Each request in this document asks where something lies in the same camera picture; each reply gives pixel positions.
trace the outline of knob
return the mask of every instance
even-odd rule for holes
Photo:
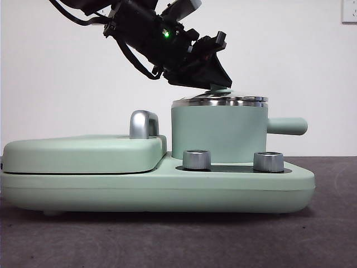
[[[282,172],[284,171],[284,156],[279,152],[256,152],[253,169],[272,173]]]
[[[204,150],[184,151],[182,165],[184,169],[210,170],[211,153],[209,151],[204,151]]]

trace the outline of mint green pot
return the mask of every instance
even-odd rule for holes
[[[171,109],[172,156],[185,150],[208,150],[212,162],[253,162],[266,151],[267,133],[302,135],[302,118],[268,119],[267,98],[203,94],[177,100]]]

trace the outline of electrical socket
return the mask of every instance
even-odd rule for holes
[[[342,22],[357,23],[357,0],[343,0]]]

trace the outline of black cable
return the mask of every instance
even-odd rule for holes
[[[147,78],[151,79],[151,80],[157,80],[160,78],[162,71],[159,71],[157,73],[157,75],[153,75],[152,73],[150,73],[150,71],[148,71],[148,69],[145,68],[144,65],[142,65],[142,63],[135,57],[135,55],[132,53],[132,51],[130,50],[130,48],[128,47],[128,45],[121,40],[118,37],[115,37],[115,40],[117,41],[121,51],[123,52],[124,56],[131,62],[131,64],[134,65],[134,67],[140,71],[143,75],[145,75]]]
[[[100,13],[98,13],[98,12],[94,12],[93,14],[96,14],[96,15],[97,15],[97,16],[99,16],[99,17],[104,17],[104,18],[107,18],[105,15],[100,14]]]
[[[94,24],[94,23],[97,23],[97,24],[107,24],[111,19],[108,18],[108,17],[94,17],[94,18],[91,18],[87,21],[83,21],[83,20],[80,20],[79,18],[76,18],[75,16],[73,16],[71,13],[69,13],[67,10],[65,10],[58,2],[57,0],[50,0],[50,2],[55,6],[55,8],[58,9],[59,12],[62,13],[62,15],[64,15],[65,17],[67,17],[68,19],[70,19],[71,21],[79,24],[79,25],[82,25],[82,26],[87,26],[87,25],[91,25],[91,24]]]

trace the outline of pot lid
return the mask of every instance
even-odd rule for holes
[[[230,89],[209,90],[193,97],[173,102],[172,107],[180,106],[255,106],[265,107],[268,98],[238,93]]]

